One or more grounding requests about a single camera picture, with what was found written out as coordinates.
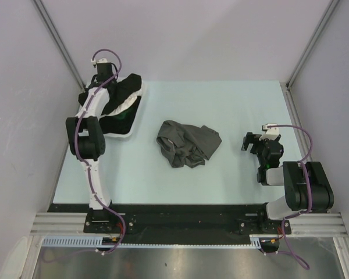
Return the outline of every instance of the metal floor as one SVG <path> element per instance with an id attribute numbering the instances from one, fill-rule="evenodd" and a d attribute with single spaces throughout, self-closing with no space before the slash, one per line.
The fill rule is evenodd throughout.
<path id="1" fill-rule="evenodd" d="M 290 240 L 296 253 L 311 266 L 304 270 L 286 255 L 263 256 L 256 249 L 129 249 L 112 255 L 82 253 L 59 263 L 37 264 L 33 279 L 338 279 L 344 278 L 332 238 Z M 42 248 L 52 259 L 75 251 Z M 281 243 L 280 250 L 286 245 Z"/>

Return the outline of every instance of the gray garment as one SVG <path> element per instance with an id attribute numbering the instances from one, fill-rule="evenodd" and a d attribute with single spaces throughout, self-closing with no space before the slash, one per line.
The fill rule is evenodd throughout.
<path id="1" fill-rule="evenodd" d="M 207 126 L 199 128 L 171 120 L 163 122 L 156 141 L 172 167 L 185 164 L 191 168 L 204 165 L 204 159 L 209 160 L 222 142 L 219 133 Z"/>

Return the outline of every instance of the black garment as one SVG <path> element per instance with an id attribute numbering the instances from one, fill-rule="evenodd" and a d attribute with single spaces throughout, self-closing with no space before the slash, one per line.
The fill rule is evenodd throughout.
<path id="1" fill-rule="evenodd" d="M 182 125 L 175 121 L 164 121 L 156 138 L 161 152 L 172 167 L 193 168 L 204 165 L 217 150 L 222 140 L 219 133 L 202 126 Z"/>
<path id="2" fill-rule="evenodd" d="M 105 116 L 100 118 L 99 125 L 101 125 L 102 132 L 104 134 L 112 133 L 119 135 L 126 135 L 130 132 L 133 125 L 133 121 L 136 117 L 137 109 L 140 104 L 141 97 L 138 96 L 137 100 L 127 110 L 118 115 Z"/>
<path id="3" fill-rule="evenodd" d="M 130 74 L 124 80 L 113 84 L 109 87 L 110 100 L 104 107 L 102 115 L 108 115 L 113 112 L 118 106 L 120 106 L 132 93 L 141 89 L 142 79 L 138 74 Z M 81 93 L 79 95 L 79 103 L 83 106 L 87 100 L 88 92 Z M 115 116 L 104 116 L 100 118 L 99 124 L 101 125 L 102 132 L 104 134 L 128 134 L 134 118 L 137 113 L 138 105 L 140 104 L 141 97 L 138 96 L 137 100 L 125 111 Z"/>

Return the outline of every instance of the table surface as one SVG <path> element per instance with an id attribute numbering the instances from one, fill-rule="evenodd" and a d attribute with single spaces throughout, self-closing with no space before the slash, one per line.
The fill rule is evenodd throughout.
<path id="1" fill-rule="evenodd" d="M 258 160 L 241 151 L 246 132 L 266 123 L 291 124 L 278 81 L 148 82 L 133 135 L 106 138 L 101 180 L 113 203 L 246 204 L 274 201 L 280 186 L 257 183 Z M 205 166 L 171 168 L 156 136 L 163 121 L 219 132 L 222 143 Z M 284 160 L 298 160 L 293 129 L 281 128 Z M 53 203 L 89 203 L 81 164 L 67 150 Z"/>

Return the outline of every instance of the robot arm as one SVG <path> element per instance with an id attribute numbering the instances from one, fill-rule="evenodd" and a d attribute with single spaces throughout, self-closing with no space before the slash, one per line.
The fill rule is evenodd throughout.
<path id="1" fill-rule="evenodd" d="M 78 136 L 78 148 L 80 156 L 85 161 L 80 161 L 83 170 L 86 174 L 87 181 L 93 185 L 95 194 L 99 200 L 105 205 L 109 206 L 111 198 L 108 190 L 101 184 L 101 178 L 99 175 L 99 160 L 98 158 L 105 153 L 105 138 L 99 125 L 99 118 L 101 117 L 102 110 L 109 102 L 109 92 L 106 88 L 101 88 L 96 94 L 97 88 L 89 89 L 88 98 L 84 103 L 84 106 L 80 109 L 75 117 L 67 118 L 66 127 L 67 135 L 69 137 L 70 150 L 73 155 L 76 155 L 75 151 L 75 133 L 79 133 Z M 76 124 L 79 118 L 83 118 L 80 124 L 79 131 L 76 131 Z M 90 192 L 89 207 L 93 209 L 102 209 L 102 205 L 97 202 L 92 193 L 91 187 L 88 188 Z"/>
<path id="2" fill-rule="evenodd" d="M 298 162 L 283 162 L 283 145 L 279 143 L 281 135 L 276 124 L 262 126 L 265 134 L 248 132 L 243 138 L 242 150 L 246 151 L 252 144 L 251 153 L 257 155 L 260 166 L 257 170 L 257 181 L 262 185 L 283 185 L 285 195 L 266 206 L 268 218 L 281 220 L 293 213 L 305 210 L 309 205 L 307 182 L 303 167 L 308 172 L 312 210 L 327 210 L 332 208 L 334 195 L 320 162 L 307 162 L 301 165 Z"/>
<path id="3" fill-rule="evenodd" d="M 75 136 L 77 133 L 77 148 L 81 159 L 80 163 L 86 174 L 89 184 L 90 202 L 89 207 L 94 210 L 102 210 L 103 206 L 111 204 L 109 192 L 101 183 L 99 173 L 99 157 L 105 153 L 105 137 L 99 125 L 99 118 L 110 97 L 114 94 L 116 79 L 112 78 L 112 63 L 105 58 L 92 61 L 97 67 L 97 74 L 93 77 L 88 95 L 83 107 L 75 117 L 66 120 L 67 136 L 69 138 L 70 150 L 76 155 Z M 80 127 L 76 131 L 77 123 L 81 119 Z"/>

